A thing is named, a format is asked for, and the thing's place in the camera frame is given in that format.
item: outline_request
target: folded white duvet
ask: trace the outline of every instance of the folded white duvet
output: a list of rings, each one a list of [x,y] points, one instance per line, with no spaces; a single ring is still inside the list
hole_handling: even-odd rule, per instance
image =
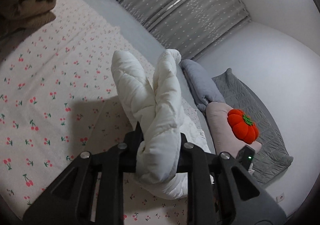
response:
[[[144,141],[137,153],[135,179],[152,194],[176,199],[188,194],[186,173],[176,173],[181,136],[210,152],[201,129],[197,129],[181,105],[176,64],[177,50],[167,49],[158,59],[153,88],[139,61],[130,53],[116,51],[111,72],[122,107],[133,128],[140,123]]]

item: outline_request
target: pink pillow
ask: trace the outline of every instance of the pink pillow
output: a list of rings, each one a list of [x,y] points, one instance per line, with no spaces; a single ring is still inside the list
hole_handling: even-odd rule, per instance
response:
[[[253,148],[257,153],[262,147],[258,141],[254,141],[249,145],[237,139],[233,134],[227,120],[230,110],[232,110],[232,107],[228,104],[218,102],[209,103],[205,109],[216,154],[229,152],[231,156],[236,158],[239,150],[245,145]]]

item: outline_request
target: gray curtain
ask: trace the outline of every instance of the gray curtain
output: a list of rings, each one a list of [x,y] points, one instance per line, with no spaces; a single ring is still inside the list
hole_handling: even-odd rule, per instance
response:
[[[250,20],[241,0],[119,0],[165,48],[197,59]]]

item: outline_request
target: mattress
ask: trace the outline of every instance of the mattress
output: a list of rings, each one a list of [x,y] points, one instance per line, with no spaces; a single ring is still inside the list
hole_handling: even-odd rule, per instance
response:
[[[80,152],[106,151],[131,130],[111,76],[113,51],[132,52],[148,78],[163,51],[116,2],[86,2],[57,0],[55,21],[1,40],[0,194],[20,218]],[[186,213],[186,199],[154,197],[125,174],[125,224],[185,224]]]

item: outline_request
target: orange pumpkin plush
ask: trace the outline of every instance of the orange pumpkin plush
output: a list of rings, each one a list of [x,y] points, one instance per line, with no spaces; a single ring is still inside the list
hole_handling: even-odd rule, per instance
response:
[[[228,123],[236,138],[251,144],[259,136],[256,124],[243,111],[232,109],[228,112]]]

